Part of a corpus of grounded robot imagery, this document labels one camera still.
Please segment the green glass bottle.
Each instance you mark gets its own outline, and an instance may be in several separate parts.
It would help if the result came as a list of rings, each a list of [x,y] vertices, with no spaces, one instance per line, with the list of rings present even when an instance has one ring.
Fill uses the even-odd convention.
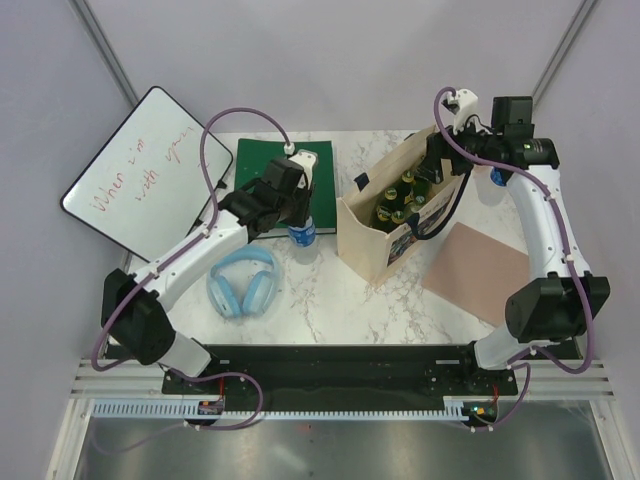
[[[426,197],[423,195],[416,195],[405,209],[405,218],[409,219],[414,214],[419,215],[422,208],[426,205]]]
[[[384,190],[383,199],[380,203],[380,208],[391,216],[399,205],[398,192],[395,187],[389,187]]]
[[[403,172],[398,186],[398,196],[404,205],[409,204],[413,199],[413,187],[415,184],[414,172],[406,170]]]

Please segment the beige canvas tote bag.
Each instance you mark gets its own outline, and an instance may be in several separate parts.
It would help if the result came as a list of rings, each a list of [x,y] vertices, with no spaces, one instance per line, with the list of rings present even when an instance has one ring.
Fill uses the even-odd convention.
[[[371,285],[384,283],[422,238],[442,230],[470,178],[453,175],[451,161],[443,159],[441,183],[431,181],[425,193],[400,186],[427,159],[427,138],[436,132],[432,126],[409,136],[337,199],[338,255]]]

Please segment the Pocari Sweat water bottle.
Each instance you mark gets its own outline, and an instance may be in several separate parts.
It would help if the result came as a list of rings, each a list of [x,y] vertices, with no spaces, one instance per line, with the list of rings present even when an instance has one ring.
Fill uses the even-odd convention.
[[[490,180],[498,187],[505,187],[506,181],[499,169],[493,168],[490,173]]]

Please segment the green Perrier bottle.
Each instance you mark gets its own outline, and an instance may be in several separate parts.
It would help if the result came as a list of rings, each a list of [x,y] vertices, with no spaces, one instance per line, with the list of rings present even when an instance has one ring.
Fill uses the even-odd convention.
[[[392,221],[393,210],[385,206],[379,205],[374,214],[374,222],[372,226],[376,230],[380,230],[385,233],[390,233],[395,229],[395,225]]]

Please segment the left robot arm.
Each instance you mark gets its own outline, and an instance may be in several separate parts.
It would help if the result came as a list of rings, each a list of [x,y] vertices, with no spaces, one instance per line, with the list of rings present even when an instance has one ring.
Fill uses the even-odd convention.
[[[191,285],[227,255],[277,224],[301,227],[310,216],[315,153],[301,150],[270,161],[259,178],[227,194],[212,219],[160,258],[132,274],[109,273],[102,296],[102,332],[95,350],[113,337],[142,365],[157,363],[184,373],[198,393],[219,382],[208,351],[177,332],[168,313]]]

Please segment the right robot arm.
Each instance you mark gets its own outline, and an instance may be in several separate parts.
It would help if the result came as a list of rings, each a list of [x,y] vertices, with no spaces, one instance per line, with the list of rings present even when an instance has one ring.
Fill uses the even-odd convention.
[[[444,87],[433,104],[437,130],[427,138],[422,168],[442,180],[442,162],[454,175],[490,168],[490,180],[505,189],[516,206],[529,256],[530,280],[505,305],[505,324],[473,345],[474,359],[458,368],[467,392],[483,392],[494,371],[541,354],[561,370],[578,375],[594,359],[596,315],[610,295],[606,277],[597,276],[582,255],[561,192],[560,162],[552,140],[538,138],[529,96],[493,100],[491,124],[474,122],[477,96]]]

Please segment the clear Chang glass bottle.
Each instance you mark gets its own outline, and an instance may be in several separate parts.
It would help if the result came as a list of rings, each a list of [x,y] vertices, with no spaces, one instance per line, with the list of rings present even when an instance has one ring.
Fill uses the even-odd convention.
[[[396,210],[391,215],[391,222],[393,229],[399,228],[406,222],[406,215],[404,211]]]

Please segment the blue headphones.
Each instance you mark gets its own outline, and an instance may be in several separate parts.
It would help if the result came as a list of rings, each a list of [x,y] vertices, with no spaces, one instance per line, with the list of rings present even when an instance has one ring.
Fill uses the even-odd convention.
[[[280,265],[259,246],[244,246],[216,263],[206,276],[211,305],[226,319],[264,315],[279,291]]]

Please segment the pink board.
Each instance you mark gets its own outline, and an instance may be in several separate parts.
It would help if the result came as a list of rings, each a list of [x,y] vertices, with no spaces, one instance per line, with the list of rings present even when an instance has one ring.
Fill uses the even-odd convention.
[[[529,282],[528,256],[469,226],[456,223],[422,286],[493,326],[505,324],[508,298]]]

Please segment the white whiteboard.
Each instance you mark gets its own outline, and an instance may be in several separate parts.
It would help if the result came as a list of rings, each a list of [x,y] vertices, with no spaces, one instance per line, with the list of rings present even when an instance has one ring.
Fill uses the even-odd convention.
[[[165,89],[150,88],[60,200],[72,217],[151,261],[180,243],[233,161]]]

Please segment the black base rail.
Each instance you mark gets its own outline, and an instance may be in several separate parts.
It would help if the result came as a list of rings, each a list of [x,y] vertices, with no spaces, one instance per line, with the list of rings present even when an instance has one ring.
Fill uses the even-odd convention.
[[[517,394],[508,370],[482,370],[469,345],[210,345],[201,382],[165,376],[174,395],[222,394],[229,411],[440,410],[447,396]]]

